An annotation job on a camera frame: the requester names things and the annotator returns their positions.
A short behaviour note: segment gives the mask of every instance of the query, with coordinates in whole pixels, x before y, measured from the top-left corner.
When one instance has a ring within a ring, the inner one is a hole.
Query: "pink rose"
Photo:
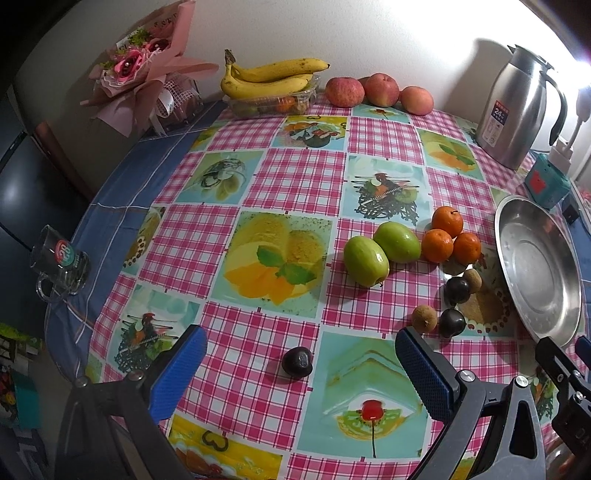
[[[147,48],[148,51],[162,51],[165,48],[168,48],[169,45],[170,42],[166,38],[153,38],[150,40],[150,43],[148,43]]]
[[[142,66],[145,54],[139,50],[130,50],[127,56],[113,67],[115,77],[120,82],[126,82],[133,78],[135,72]]]

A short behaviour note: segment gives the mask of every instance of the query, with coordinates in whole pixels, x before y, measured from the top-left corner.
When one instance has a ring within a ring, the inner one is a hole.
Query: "red apple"
[[[365,82],[365,96],[375,106],[392,106],[398,102],[399,95],[396,80],[385,73],[374,73]]]
[[[433,96],[421,87],[406,87],[400,92],[400,103],[413,115],[427,115],[433,111]]]
[[[352,77],[335,77],[326,83],[326,99],[334,106],[351,108],[363,102],[363,85]]]

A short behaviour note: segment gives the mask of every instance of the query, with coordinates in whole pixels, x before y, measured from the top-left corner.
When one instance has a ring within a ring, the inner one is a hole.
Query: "green apple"
[[[349,275],[367,288],[382,283],[390,273],[384,250],[366,236],[350,238],[343,249],[343,259]]]
[[[421,256],[421,242],[410,228],[401,223],[382,223],[374,233],[374,241],[391,262],[409,263]]]

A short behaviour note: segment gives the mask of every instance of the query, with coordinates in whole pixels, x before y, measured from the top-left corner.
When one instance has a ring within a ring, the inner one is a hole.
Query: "kettle label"
[[[494,147],[497,140],[499,140],[508,117],[509,109],[497,100],[482,133],[482,138],[491,147]]]

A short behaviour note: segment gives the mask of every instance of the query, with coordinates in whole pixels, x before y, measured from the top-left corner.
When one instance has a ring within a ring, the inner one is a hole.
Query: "kettle lid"
[[[511,53],[513,54],[513,58],[511,59],[511,63],[514,62],[514,60],[533,60],[536,63],[539,63],[540,65],[542,65],[544,70],[550,70],[550,69],[554,69],[554,67],[548,63],[546,60],[544,60],[542,57],[540,57],[538,54],[535,54],[534,52],[532,52],[531,50],[528,50],[527,48],[523,48],[521,45],[517,45],[515,44],[515,47],[511,47],[508,46],[509,49],[511,50]]]

